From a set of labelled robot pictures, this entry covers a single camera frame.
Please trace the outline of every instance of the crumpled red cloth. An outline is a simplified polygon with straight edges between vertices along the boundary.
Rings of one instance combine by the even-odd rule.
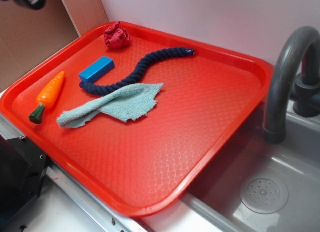
[[[124,28],[120,28],[117,21],[104,32],[105,44],[113,49],[120,49],[130,44],[130,35]]]

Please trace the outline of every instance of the orange carrot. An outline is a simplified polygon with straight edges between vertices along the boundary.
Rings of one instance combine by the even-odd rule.
[[[29,120],[31,122],[36,124],[42,123],[44,111],[45,109],[48,110],[54,106],[64,82],[64,78],[65,71],[61,71],[40,92],[40,94],[36,98],[38,107],[29,116]]]

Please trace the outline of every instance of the rope toy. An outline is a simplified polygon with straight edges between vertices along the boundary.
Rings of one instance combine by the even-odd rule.
[[[117,82],[116,84],[99,86],[99,85],[82,81],[80,83],[80,87],[90,94],[106,96],[124,86],[128,86],[130,84],[135,84],[139,82],[144,76],[147,69],[158,61],[162,61],[162,60],[173,58],[173,57],[186,57],[194,54],[195,54],[195,50],[185,49],[184,47],[174,47],[174,48],[155,51],[147,54],[144,58],[142,58],[136,65],[135,70],[125,79]]]

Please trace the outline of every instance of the red tray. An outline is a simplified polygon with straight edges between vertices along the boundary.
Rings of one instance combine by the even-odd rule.
[[[67,172],[106,204],[129,216],[168,206],[187,188],[265,96],[272,75],[266,62],[145,27],[122,22],[131,46],[104,45],[110,24],[82,36],[12,85],[0,112]],[[98,115],[78,129],[60,128],[57,117],[95,99],[79,87],[78,74],[103,55],[115,68],[96,84],[116,83],[146,54],[169,47],[194,48],[195,56],[153,65],[143,83],[164,83],[157,106],[124,123]],[[36,125],[28,115],[36,96],[66,72],[55,106]]]

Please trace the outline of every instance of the faucet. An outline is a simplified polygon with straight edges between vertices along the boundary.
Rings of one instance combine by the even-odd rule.
[[[301,73],[296,76],[300,64]],[[274,68],[263,119],[268,143],[277,144],[286,138],[290,96],[296,114],[320,114],[320,34],[310,26],[301,27],[290,36]]]

